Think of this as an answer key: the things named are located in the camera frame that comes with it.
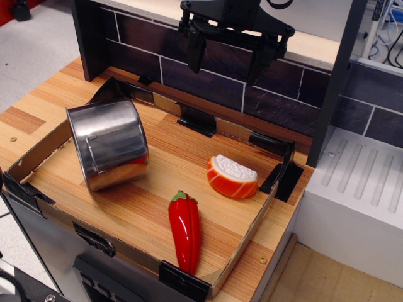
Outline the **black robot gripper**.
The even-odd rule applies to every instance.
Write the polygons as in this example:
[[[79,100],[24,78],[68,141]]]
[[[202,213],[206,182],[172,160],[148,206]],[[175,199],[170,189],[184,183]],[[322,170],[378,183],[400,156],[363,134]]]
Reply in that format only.
[[[188,66],[199,73],[205,40],[253,51],[247,82],[254,86],[272,61],[283,58],[295,29],[270,16],[259,1],[182,1],[179,32],[188,39]]]

